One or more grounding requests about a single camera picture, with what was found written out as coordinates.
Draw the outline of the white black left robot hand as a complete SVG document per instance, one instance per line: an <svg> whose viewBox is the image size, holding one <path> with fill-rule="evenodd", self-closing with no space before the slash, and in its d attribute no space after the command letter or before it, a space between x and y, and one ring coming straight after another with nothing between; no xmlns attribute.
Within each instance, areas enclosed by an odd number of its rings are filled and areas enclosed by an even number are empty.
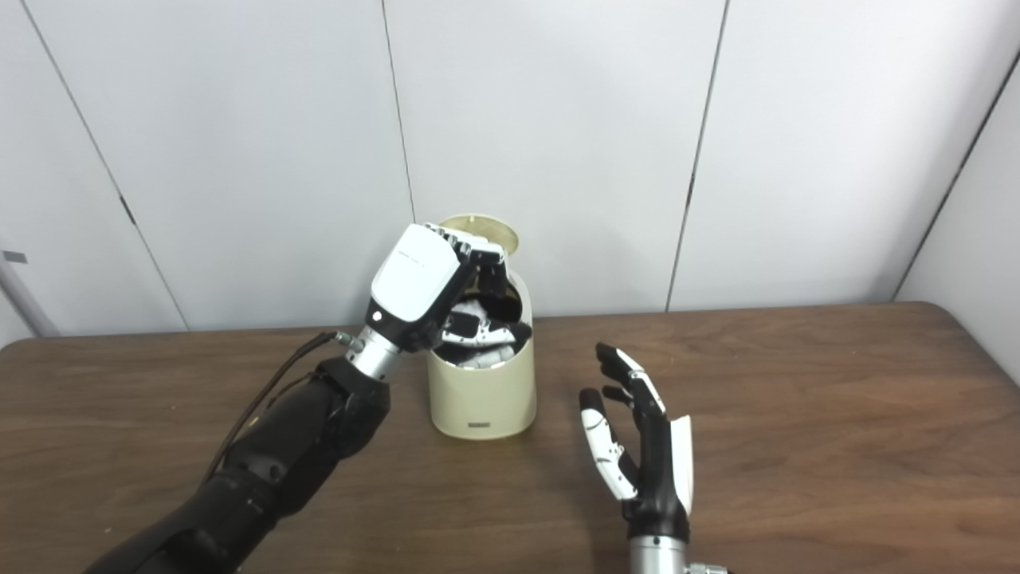
<svg viewBox="0 0 1020 574"><path fill-rule="evenodd" d="M509 288L503 245L484 236L434 224L412 224L387 255L371 283L367 327L397 352L443 344L521 348L528 324L506 323L456 310L471 286L503 297Z"/></svg>

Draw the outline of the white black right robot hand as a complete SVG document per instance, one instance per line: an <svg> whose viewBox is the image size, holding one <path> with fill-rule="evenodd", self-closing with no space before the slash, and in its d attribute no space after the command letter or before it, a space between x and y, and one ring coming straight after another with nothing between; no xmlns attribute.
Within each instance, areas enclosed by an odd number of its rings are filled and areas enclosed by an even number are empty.
<svg viewBox="0 0 1020 574"><path fill-rule="evenodd" d="M620 348L598 342L601 373L612 380L601 389L579 392L586 443L598 475L622 504L630 538L669 538L691 542L693 499L692 419L671 419L651 375ZM605 402L630 409L640 435L634 460L611 425Z"/></svg>

